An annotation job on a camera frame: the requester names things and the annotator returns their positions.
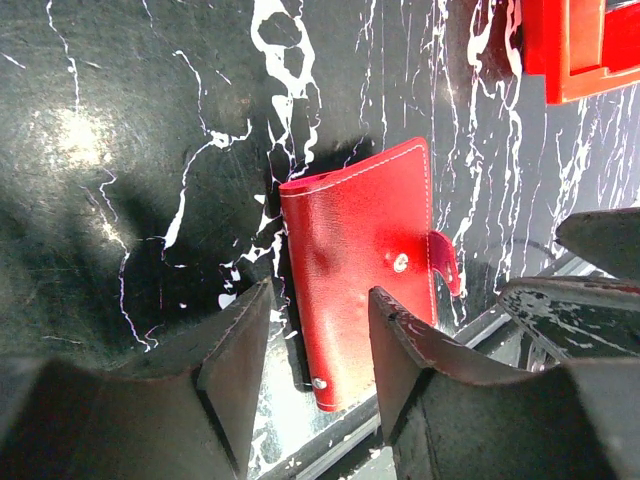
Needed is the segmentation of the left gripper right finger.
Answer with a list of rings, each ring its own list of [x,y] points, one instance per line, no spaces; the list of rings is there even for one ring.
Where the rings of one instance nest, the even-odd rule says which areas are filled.
[[[385,442],[401,479],[635,479],[639,362],[539,373],[470,349],[380,287],[368,317]]]

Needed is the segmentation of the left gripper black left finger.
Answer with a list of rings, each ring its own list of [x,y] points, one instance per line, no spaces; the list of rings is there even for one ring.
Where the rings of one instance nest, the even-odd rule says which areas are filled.
[[[1,361],[5,479],[243,479],[273,303],[263,279],[111,370]]]

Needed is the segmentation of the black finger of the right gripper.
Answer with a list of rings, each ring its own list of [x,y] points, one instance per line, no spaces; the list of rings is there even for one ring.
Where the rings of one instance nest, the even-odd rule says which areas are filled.
[[[556,242],[619,279],[639,279],[639,208],[571,214]]]

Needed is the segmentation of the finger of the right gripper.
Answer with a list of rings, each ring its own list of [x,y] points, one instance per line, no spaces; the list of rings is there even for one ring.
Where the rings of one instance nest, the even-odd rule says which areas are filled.
[[[639,356],[639,285],[609,277],[523,277],[498,297],[553,358]]]

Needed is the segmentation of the red plastic card bin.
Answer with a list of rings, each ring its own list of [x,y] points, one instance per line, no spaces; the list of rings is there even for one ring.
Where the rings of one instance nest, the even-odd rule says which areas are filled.
[[[559,105],[639,82],[639,3],[527,0],[521,3],[524,70],[544,77]]]

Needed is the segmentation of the red card holder wallet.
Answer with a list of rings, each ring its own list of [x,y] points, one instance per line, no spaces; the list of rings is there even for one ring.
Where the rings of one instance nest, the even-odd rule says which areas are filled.
[[[430,326],[434,277],[461,292],[452,241],[433,227],[429,147],[416,137],[279,187],[296,305],[318,408],[374,390],[368,294],[381,287]]]

